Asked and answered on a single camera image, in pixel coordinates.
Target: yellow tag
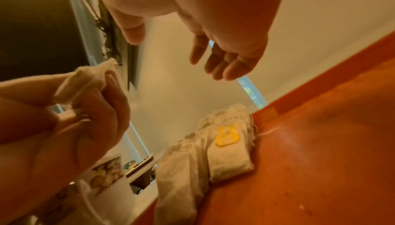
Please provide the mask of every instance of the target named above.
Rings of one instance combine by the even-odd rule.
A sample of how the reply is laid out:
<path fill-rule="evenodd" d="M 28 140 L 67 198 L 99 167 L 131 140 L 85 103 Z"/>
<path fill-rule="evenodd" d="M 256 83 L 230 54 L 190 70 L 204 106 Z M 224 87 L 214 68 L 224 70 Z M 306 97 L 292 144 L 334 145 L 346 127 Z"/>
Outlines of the yellow tag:
<path fill-rule="evenodd" d="M 215 138 L 215 144 L 217 146 L 226 146 L 229 144 L 234 144 L 239 140 L 240 136 L 235 125 L 221 126 L 218 129 L 218 134 Z"/>

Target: fabric piece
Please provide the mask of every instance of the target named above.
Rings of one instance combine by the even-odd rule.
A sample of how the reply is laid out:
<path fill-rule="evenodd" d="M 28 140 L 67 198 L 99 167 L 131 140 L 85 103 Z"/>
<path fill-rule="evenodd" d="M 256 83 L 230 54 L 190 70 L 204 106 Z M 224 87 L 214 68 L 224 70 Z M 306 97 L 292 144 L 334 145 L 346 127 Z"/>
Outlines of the fabric piece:
<path fill-rule="evenodd" d="M 106 74 L 111 74 L 119 82 L 116 70 L 115 59 L 111 58 L 98 66 L 82 66 L 72 73 L 59 86 L 53 96 L 53 100 L 58 104 L 71 104 L 73 107 L 79 106 L 79 97 L 82 93 L 92 88 L 102 91 L 106 86 Z"/>
<path fill-rule="evenodd" d="M 238 142 L 218 147 L 218 129 L 236 125 Z M 249 153 L 254 140 L 253 122 L 243 105 L 216 111 L 201 121 L 197 131 L 170 146 L 156 169 L 158 200 L 154 225 L 193 224 L 198 207 L 212 182 L 253 170 Z"/>

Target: person's right hand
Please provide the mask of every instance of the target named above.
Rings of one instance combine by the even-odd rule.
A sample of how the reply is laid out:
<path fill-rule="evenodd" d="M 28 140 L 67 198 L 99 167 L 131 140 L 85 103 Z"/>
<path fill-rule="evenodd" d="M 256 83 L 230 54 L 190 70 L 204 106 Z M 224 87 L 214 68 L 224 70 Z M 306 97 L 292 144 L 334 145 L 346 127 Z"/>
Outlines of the person's right hand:
<path fill-rule="evenodd" d="M 81 96 L 85 115 L 48 107 L 69 74 L 0 83 L 0 224 L 32 211 L 115 146 L 129 127 L 126 96 L 111 75 Z"/>
<path fill-rule="evenodd" d="M 190 62 L 215 42 L 205 71 L 215 80 L 249 73 L 262 57 L 281 0 L 103 0 L 131 44 L 145 37 L 144 18 L 177 12 L 194 33 Z"/>

